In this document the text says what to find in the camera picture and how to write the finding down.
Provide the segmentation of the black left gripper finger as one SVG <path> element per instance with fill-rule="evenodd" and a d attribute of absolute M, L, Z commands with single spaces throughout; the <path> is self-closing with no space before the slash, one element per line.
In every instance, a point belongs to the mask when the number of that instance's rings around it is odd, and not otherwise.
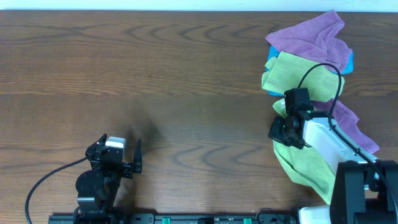
<path fill-rule="evenodd" d="M 140 174 L 142 172 L 142 152 L 141 152 L 141 140 L 139 139 L 134 151 L 133 157 L 133 172 Z"/>
<path fill-rule="evenodd" d="M 107 134 L 104 133 L 97 141 L 88 146 L 85 156 L 86 157 L 99 157 L 106 147 Z"/>

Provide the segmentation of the green microfiber cloth with tag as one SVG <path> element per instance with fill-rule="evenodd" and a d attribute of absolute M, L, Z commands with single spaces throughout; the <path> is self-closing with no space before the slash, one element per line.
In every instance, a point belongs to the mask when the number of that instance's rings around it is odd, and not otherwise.
<path fill-rule="evenodd" d="M 325 203 L 331 202 L 335 174 L 314 147 L 298 149 L 274 141 L 273 148 L 292 182 L 311 187 Z"/>

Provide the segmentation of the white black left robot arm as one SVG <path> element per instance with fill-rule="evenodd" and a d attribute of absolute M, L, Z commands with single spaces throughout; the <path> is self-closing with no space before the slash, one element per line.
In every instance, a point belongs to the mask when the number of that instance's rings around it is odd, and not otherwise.
<path fill-rule="evenodd" d="M 123 161 L 125 148 L 124 138 L 106 134 L 88 146 L 85 156 L 91 169 L 76 180 L 78 207 L 73 212 L 73 223 L 120 223 L 123 219 L 114 209 L 121 179 L 142 172 L 141 142 L 137 142 L 131 162 Z"/>

